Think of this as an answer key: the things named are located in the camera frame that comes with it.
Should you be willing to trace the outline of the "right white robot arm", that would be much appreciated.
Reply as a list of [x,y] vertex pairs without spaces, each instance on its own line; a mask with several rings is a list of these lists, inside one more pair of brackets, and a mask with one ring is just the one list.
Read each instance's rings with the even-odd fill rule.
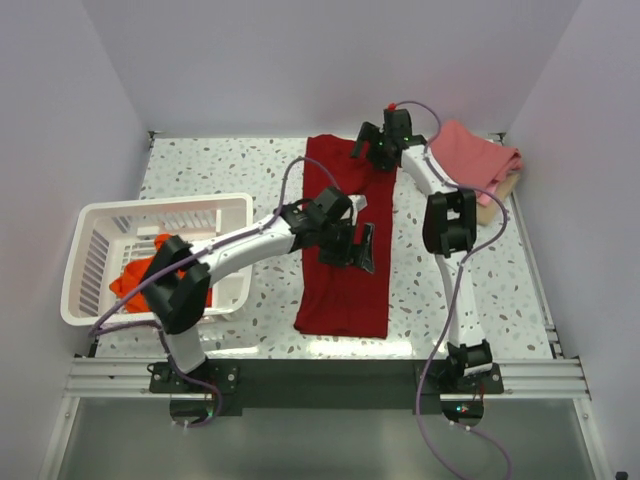
[[401,168],[425,195],[422,239],[439,268],[447,302],[434,349],[445,347],[447,356],[431,361],[420,381],[441,393],[469,392],[493,368],[473,282],[464,277],[477,240],[475,192],[459,186],[430,156],[429,141],[413,132],[410,113],[399,104],[384,109],[380,127],[361,125],[351,156],[363,156],[381,171]]

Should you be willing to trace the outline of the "dark red t-shirt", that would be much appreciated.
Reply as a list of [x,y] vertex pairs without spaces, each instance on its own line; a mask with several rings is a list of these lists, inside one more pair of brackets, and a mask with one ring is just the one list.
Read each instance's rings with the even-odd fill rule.
[[387,337],[393,192],[396,172],[374,169],[365,158],[350,156],[355,142],[331,134],[307,139],[305,156],[326,167],[348,195],[361,194],[367,207],[357,217],[356,235],[366,223],[375,227],[372,274],[318,260],[317,247],[302,252],[304,290],[294,328],[305,335]]

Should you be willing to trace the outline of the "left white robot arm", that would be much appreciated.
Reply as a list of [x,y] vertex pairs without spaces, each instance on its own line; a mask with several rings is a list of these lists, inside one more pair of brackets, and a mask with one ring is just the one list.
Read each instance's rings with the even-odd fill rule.
[[324,264],[373,273],[375,227],[358,221],[365,207],[364,196],[330,186],[315,198],[281,204],[272,215],[207,242],[188,243],[177,235],[166,240],[143,275],[140,292],[159,321],[173,382],[185,392],[214,386],[197,324],[211,287],[230,274],[308,248],[318,248]]

